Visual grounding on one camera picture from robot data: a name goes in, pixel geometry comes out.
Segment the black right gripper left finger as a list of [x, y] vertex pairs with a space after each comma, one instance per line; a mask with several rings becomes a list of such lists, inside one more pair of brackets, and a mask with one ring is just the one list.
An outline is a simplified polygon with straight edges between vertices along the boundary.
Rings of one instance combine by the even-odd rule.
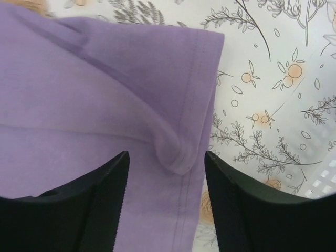
[[1, 251], [114, 249], [130, 157], [33, 197], [1, 198]]

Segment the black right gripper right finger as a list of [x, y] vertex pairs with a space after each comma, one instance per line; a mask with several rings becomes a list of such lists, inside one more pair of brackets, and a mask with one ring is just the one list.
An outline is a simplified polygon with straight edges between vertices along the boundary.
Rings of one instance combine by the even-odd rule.
[[288, 194], [213, 152], [205, 173], [220, 251], [335, 251], [335, 196]]

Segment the purple t shirt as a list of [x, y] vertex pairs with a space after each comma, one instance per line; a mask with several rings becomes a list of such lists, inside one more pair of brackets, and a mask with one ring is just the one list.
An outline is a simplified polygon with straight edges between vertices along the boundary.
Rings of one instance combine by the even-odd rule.
[[[41, 13], [24, 5], [1, 2], [1, 198], [37, 197], [46, 191], [73, 181], [113, 159], [123, 151], [130, 157], [127, 184], [121, 209], [120, 220], [113, 251], [118, 251], [117, 240], [122, 225], [130, 172], [131, 154], [135, 158], [134, 168], [161, 167], [167, 169], [163, 175], [184, 176], [199, 165], [204, 165], [204, 156], [208, 149], [205, 142], [204, 126], [208, 119], [208, 107], [214, 106], [216, 75], [224, 45], [224, 35], [212, 31], [182, 28], [176, 26], [156, 26], [157, 28], [107, 28], [99, 30], [89, 17], [46, 18]], [[144, 45], [141, 33], [154, 38], [154, 54], [159, 54], [159, 45], [163, 38], [175, 37], [174, 46], [168, 45], [168, 64], [171, 60], [180, 61], [187, 72], [175, 72], [172, 84], [167, 78], [168, 70], [154, 67], [148, 75], [149, 65], [139, 59], [130, 63], [124, 52], [112, 49], [112, 56], [103, 56], [104, 49], [98, 39], [91, 35], [102, 35], [103, 31], [113, 31], [117, 46], [122, 39], [130, 35], [140, 35], [138, 48]], [[134, 139], [112, 136], [108, 139], [102, 134], [84, 134], [83, 132], [63, 131], [52, 133], [45, 130], [38, 133], [31, 127], [57, 126], [68, 122], [70, 128], [84, 126], [84, 131], [105, 131], [110, 116], [115, 111], [113, 105], [107, 105], [106, 96], [122, 95], [121, 101], [133, 98], [148, 115], [161, 112], [167, 116], [168, 123], [157, 119], [163, 130], [177, 134], [186, 133], [186, 140], [169, 134], [164, 140], [157, 138], [154, 148], [151, 144], [137, 143]], [[172, 146], [179, 144], [180, 150], [173, 151]], [[171, 192], [154, 192], [149, 201], [156, 196], [172, 196]], [[154, 212], [163, 212], [169, 217], [177, 213], [180, 203], [174, 207], [172, 198], [164, 203], [150, 203]], [[126, 238], [131, 245], [140, 245], [143, 239], [130, 235], [134, 228], [141, 231], [137, 222], [144, 210], [148, 217], [150, 207], [141, 207], [135, 203], [136, 210], [126, 213]]]

